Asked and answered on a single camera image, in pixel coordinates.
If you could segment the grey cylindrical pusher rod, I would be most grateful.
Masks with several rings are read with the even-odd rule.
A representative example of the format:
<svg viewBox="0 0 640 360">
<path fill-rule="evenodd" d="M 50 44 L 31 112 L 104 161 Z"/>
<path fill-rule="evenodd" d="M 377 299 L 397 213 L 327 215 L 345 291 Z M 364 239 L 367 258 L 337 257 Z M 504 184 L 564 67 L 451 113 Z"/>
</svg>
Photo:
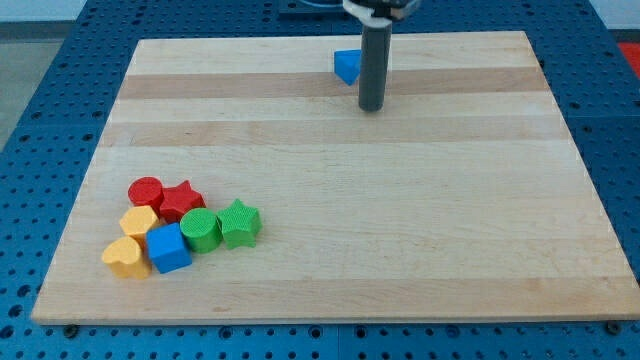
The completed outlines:
<svg viewBox="0 0 640 360">
<path fill-rule="evenodd" d="M 392 24 L 363 26 L 359 76 L 359 107 L 365 112 L 383 108 Z"/>
</svg>

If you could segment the white and black rod mount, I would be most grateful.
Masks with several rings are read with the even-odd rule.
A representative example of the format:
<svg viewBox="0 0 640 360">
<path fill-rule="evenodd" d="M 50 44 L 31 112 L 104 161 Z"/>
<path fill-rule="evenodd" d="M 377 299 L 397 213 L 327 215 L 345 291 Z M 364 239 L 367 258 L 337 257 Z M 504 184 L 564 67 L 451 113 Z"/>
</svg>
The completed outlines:
<svg viewBox="0 0 640 360">
<path fill-rule="evenodd" d="M 421 0 L 343 0 L 342 6 L 367 27 L 386 27 L 415 13 Z"/>
</svg>

